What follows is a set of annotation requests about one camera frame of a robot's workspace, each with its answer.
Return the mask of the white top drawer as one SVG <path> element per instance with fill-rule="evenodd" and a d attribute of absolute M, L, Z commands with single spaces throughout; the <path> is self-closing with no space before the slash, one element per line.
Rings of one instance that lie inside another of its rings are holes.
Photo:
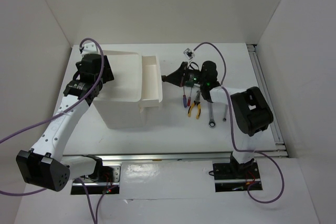
<path fill-rule="evenodd" d="M 161 107 L 162 100 L 161 69 L 157 56 L 143 56 L 140 106 L 143 108 Z"/>

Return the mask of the green handle screwdriver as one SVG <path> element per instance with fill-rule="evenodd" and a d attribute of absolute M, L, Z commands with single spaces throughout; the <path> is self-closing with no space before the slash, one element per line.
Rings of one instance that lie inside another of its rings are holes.
<path fill-rule="evenodd" d="M 184 86 L 185 86 L 185 87 L 190 87 L 190 88 L 192 88 L 192 87 L 194 86 L 194 82 L 193 82 L 193 81 L 186 81 L 186 82 L 184 83 Z"/>

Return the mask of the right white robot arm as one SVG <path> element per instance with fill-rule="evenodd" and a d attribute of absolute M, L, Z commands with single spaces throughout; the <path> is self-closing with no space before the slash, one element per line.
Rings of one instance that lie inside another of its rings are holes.
<path fill-rule="evenodd" d="M 235 90 L 223 87 L 217 80 L 216 63 L 205 61 L 201 68 L 193 68 L 183 61 L 174 72 L 163 75 L 162 81 L 177 87 L 198 87 L 194 99 L 184 98 L 188 115 L 194 108 L 200 116 L 200 100 L 209 104 L 222 103 L 227 106 L 230 119 L 230 133 L 237 127 L 244 135 L 241 145 L 232 142 L 234 148 L 230 155 L 229 172 L 235 178 L 242 177 L 253 165 L 256 145 L 262 132 L 274 121 L 272 111 L 258 87 L 246 90 Z"/>

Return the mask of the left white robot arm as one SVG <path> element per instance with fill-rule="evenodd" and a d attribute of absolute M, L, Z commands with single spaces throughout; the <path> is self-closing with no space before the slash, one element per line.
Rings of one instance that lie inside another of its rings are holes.
<path fill-rule="evenodd" d="M 79 177 L 99 181 L 105 168 L 94 155 L 65 157 L 64 150 L 81 117 L 98 96 L 103 84 L 114 80 L 106 55 L 86 54 L 66 85 L 61 105 L 39 140 L 28 151 L 19 151 L 16 162 L 27 184 L 61 191 Z"/>

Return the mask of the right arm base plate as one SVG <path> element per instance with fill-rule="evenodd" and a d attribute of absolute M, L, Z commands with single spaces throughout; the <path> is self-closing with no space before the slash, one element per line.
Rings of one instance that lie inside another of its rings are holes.
<path fill-rule="evenodd" d="M 256 162 L 246 170 L 234 173 L 229 163 L 214 163 L 213 169 L 208 172 L 214 179 L 215 191 L 234 192 L 250 190 L 262 190 L 259 167 Z"/>

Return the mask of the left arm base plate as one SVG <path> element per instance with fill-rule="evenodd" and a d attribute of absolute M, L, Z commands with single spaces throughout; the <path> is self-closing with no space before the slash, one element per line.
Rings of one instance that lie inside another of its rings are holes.
<path fill-rule="evenodd" d="M 102 174 L 96 180 L 92 180 L 88 175 L 80 177 L 90 195 L 101 195 L 103 192 L 108 195 L 119 194 L 120 178 L 120 164 L 104 165 Z"/>

